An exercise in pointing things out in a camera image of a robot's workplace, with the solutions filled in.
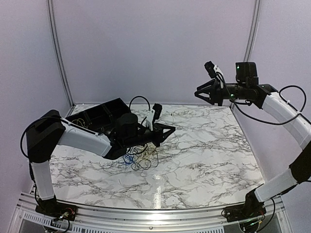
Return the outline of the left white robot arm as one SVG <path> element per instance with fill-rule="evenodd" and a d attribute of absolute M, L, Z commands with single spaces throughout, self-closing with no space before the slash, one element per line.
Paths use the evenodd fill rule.
<path fill-rule="evenodd" d="M 138 122 L 134 113 L 125 113 L 116 120 L 109 134 L 97 133 L 78 126 L 50 110 L 44 116 L 32 122 L 22 133 L 26 150 L 22 154 L 28 158 L 32 180 L 36 184 L 39 199 L 38 206 L 51 216 L 61 212 L 52 186 L 50 169 L 51 155 L 57 145 L 69 146 L 94 153 L 107 160 L 116 160 L 135 146 L 152 143 L 159 147 L 176 130 L 174 126 L 156 123 L 155 111 L 148 112 L 146 124 Z"/>

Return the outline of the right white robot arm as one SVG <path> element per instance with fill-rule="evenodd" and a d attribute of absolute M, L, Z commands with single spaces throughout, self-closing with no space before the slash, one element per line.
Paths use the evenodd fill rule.
<path fill-rule="evenodd" d="M 206 62 L 204 67 L 211 80 L 197 87 L 194 93 L 197 98 L 219 106 L 224 100 L 229 100 L 235 106 L 238 106 L 238 100 L 245 100 L 248 106 L 254 104 L 276 120 L 270 125 L 284 126 L 302 149 L 288 169 L 246 194 L 240 212 L 244 217 L 252 217 L 265 201 L 289 192 L 298 184 L 310 182 L 311 122 L 303 116 L 302 110 L 285 100 L 280 91 L 269 84 L 259 84 L 254 62 L 235 64 L 235 83 L 226 83 L 220 68 L 211 61 Z"/>

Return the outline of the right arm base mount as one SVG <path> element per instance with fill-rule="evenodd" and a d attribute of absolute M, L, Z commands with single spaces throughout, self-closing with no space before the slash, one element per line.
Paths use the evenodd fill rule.
<path fill-rule="evenodd" d="M 248 214 L 243 209 L 243 207 L 243 205 L 227 206 L 222 210 L 221 215 L 226 218 L 227 222 L 234 222 L 263 216 L 266 214 L 266 209 L 262 206 Z"/>

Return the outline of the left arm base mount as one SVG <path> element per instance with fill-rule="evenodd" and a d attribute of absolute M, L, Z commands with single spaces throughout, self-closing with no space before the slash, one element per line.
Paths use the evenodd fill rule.
<path fill-rule="evenodd" d="M 51 216 L 57 220 L 65 219 L 74 221 L 77 209 L 76 205 L 58 202 L 56 199 L 39 199 L 35 211 L 46 216 Z"/>

